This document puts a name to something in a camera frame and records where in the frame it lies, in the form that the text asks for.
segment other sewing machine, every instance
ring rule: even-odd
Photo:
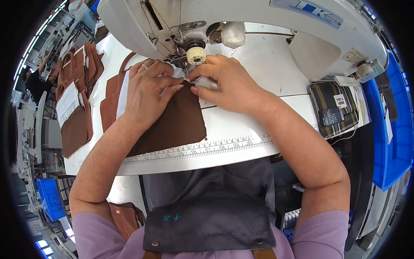
[[[346,0],[102,0],[98,13],[126,48],[185,72],[205,61],[206,44],[242,46],[244,22],[296,31],[289,50],[310,82],[355,73],[363,83],[384,72],[388,60],[379,37]]]

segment apron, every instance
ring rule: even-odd
[[[184,179],[186,186],[171,203],[148,213],[144,259],[161,258],[162,253],[243,249],[252,250],[256,259],[276,258],[272,249],[276,241],[270,228],[273,214],[267,206],[269,198],[274,200],[274,194],[267,195],[272,191],[266,184],[255,183],[271,181],[274,184],[268,160],[154,175],[158,180],[160,177],[168,180],[191,174]],[[242,166],[248,173],[233,173],[234,167]],[[256,172],[254,179],[250,172]]]

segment blue plastic bin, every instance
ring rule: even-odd
[[[374,176],[373,183],[386,191],[412,166],[413,163],[413,121],[404,78],[391,51],[387,73],[390,88],[394,94],[398,119],[391,122],[392,140],[388,145],[384,108],[374,79],[363,84],[371,115],[374,134]]]
[[[60,200],[58,187],[54,179],[36,179],[37,188],[39,189],[40,199],[46,202],[46,214],[51,222],[65,217],[62,201]]]

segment shirt sleeve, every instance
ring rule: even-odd
[[[82,212],[72,219],[79,258],[117,258],[126,244],[117,227],[92,212]]]
[[[295,259],[343,259],[349,215],[327,211],[309,218],[295,229],[291,247]]]

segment tag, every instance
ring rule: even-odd
[[[337,107],[345,108],[347,106],[343,94],[334,95],[334,99],[337,104]]]
[[[320,120],[324,126],[329,126],[344,121],[344,115],[338,107],[329,108],[320,112]]]

